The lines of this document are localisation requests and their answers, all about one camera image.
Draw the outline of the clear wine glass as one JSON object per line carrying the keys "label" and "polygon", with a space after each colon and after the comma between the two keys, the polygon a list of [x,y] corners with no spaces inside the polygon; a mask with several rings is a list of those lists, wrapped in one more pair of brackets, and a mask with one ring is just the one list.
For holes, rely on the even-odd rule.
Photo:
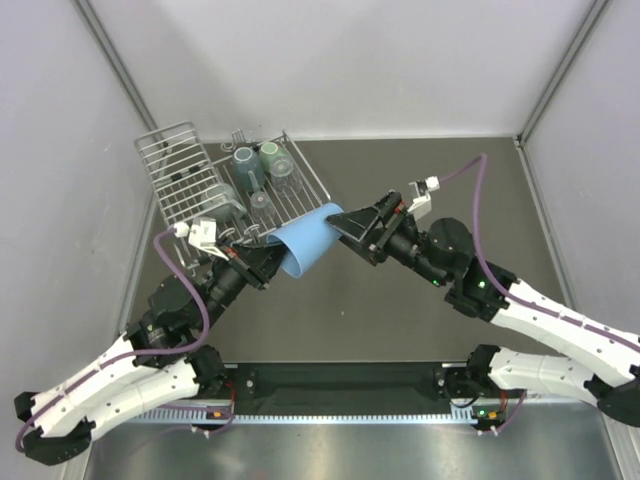
{"label": "clear wine glass", "polygon": [[272,221],[275,218],[275,205],[267,192],[260,190],[250,196],[250,214],[255,223]]}

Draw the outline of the blue plastic cup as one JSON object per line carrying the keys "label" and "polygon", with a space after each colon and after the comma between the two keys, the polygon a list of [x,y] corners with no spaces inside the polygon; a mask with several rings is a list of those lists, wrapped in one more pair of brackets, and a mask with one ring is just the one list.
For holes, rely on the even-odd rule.
{"label": "blue plastic cup", "polygon": [[301,278],[327,253],[340,234],[327,222],[334,214],[343,213],[335,203],[327,203],[284,225],[266,237],[271,243],[281,243],[287,248],[281,269],[293,278]]}

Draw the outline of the clear glass tumbler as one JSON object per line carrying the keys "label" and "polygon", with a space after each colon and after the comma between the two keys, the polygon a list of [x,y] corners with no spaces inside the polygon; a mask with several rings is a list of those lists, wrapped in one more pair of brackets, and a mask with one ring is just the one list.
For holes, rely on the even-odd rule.
{"label": "clear glass tumbler", "polygon": [[301,191],[302,179],[291,158],[276,158],[271,163],[269,173],[273,189],[278,195],[291,197]]}

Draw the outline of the blue-grey ceramic mug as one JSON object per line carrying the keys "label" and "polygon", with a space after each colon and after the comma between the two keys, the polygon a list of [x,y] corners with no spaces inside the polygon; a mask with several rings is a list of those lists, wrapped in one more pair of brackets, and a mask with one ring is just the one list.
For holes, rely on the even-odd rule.
{"label": "blue-grey ceramic mug", "polygon": [[232,170],[239,188],[249,194],[260,190],[266,182],[262,161],[250,147],[240,147],[234,151]]}

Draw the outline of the green teal mug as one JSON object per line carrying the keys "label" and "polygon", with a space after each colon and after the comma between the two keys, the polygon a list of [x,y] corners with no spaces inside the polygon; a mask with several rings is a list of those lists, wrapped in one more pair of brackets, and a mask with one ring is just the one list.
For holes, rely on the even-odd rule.
{"label": "green teal mug", "polygon": [[260,146],[259,157],[264,171],[269,173],[273,163],[281,157],[280,146],[275,142],[264,142]]}

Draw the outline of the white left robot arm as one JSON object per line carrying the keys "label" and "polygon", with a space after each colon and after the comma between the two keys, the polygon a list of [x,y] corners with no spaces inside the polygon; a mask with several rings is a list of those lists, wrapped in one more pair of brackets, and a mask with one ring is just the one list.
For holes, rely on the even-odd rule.
{"label": "white left robot arm", "polygon": [[23,423],[15,439],[18,452],[57,465],[133,417],[229,389],[220,353],[206,338],[245,288],[269,286],[287,248],[280,242],[223,241],[219,256],[207,261],[209,275],[195,282],[162,246],[174,233],[169,229],[154,239],[171,273],[151,295],[144,315],[67,380],[15,398],[16,416]]}

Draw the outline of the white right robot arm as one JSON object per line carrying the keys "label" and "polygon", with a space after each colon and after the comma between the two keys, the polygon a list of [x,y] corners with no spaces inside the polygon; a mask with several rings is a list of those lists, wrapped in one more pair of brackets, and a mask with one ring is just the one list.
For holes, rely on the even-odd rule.
{"label": "white right robot arm", "polygon": [[441,374],[448,397],[473,400],[500,391],[536,391],[579,400],[624,425],[639,424],[639,337],[594,321],[482,259],[472,233],[445,217],[419,229],[391,191],[371,206],[327,217],[340,241],[367,263],[389,258],[436,287],[464,316],[516,331],[554,350],[517,352],[482,344],[464,367]]}

